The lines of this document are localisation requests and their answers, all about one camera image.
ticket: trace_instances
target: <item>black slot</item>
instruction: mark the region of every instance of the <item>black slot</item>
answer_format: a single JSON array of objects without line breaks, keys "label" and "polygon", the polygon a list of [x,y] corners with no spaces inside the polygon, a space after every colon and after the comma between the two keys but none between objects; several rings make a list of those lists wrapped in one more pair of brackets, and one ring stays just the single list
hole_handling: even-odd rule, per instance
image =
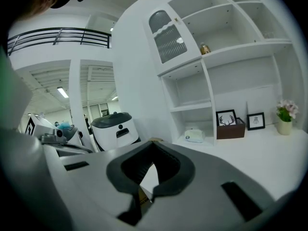
[{"label": "black slot", "polygon": [[262,210],[236,183],[227,182],[221,186],[246,221],[262,213]]},{"label": "black slot", "polygon": [[120,138],[120,137],[122,137],[122,136],[124,136],[125,134],[128,134],[128,133],[129,133],[129,130],[127,128],[125,128],[123,130],[116,132],[116,137]]},{"label": "black slot", "polygon": [[67,171],[70,171],[70,170],[81,168],[81,167],[88,166],[88,165],[89,164],[87,162],[83,161],[83,162],[79,162],[75,164],[65,165],[64,167]]}]

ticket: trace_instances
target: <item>white shelving unit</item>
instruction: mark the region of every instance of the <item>white shelving unit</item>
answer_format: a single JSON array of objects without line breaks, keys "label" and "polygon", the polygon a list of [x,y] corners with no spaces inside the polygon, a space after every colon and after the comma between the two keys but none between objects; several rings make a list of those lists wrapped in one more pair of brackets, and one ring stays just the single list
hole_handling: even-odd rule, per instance
[{"label": "white shelving unit", "polygon": [[[194,147],[215,145],[216,111],[234,109],[243,120],[247,114],[264,112],[270,125],[276,122],[281,98],[306,110],[304,80],[292,42],[259,0],[172,0],[165,7],[170,18],[176,18],[170,24],[179,29],[188,52],[156,65],[173,143],[191,146],[184,133],[197,128],[204,131],[205,140]],[[153,42],[152,33],[148,35]],[[200,54],[201,42],[211,53]],[[157,49],[151,51],[157,58]],[[302,128],[303,123],[295,124]]]},{"label": "white shelving unit", "polygon": [[261,40],[245,16],[232,4],[195,12],[183,18],[183,22],[198,47],[204,42],[211,51]]},{"label": "white shelving unit", "polygon": [[237,3],[255,22],[265,40],[288,40],[288,36],[275,16],[261,2]]}]

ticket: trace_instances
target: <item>framed antler picture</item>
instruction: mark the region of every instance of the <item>framed antler picture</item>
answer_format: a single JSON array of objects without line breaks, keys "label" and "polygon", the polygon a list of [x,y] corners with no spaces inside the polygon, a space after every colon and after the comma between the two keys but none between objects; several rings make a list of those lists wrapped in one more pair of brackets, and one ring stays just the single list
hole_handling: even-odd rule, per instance
[{"label": "framed antler picture", "polygon": [[234,110],[224,110],[216,112],[217,126],[236,125],[236,115]]}]

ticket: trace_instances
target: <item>picture frame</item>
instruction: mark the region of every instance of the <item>picture frame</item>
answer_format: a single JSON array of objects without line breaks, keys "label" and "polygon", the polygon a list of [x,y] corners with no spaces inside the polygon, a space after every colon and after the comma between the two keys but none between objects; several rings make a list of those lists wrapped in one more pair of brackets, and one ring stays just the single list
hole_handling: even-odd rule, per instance
[{"label": "picture frame", "polygon": [[264,112],[247,115],[247,130],[257,130],[264,128]]},{"label": "picture frame", "polygon": [[234,110],[216,111],[216,124],[217,127],[237,125],[237,118],[235,111]]}]

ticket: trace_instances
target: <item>black railing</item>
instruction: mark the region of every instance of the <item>black railing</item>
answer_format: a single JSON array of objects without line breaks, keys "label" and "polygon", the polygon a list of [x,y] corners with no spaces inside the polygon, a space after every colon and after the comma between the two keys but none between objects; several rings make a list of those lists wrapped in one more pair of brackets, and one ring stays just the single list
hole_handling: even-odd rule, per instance
[{"label": "black railing", "polygon": [[77,42],[110,48],[111,34],[75,27],[51,27],[16,35],[8,40],[8,53],[39,44]]}]

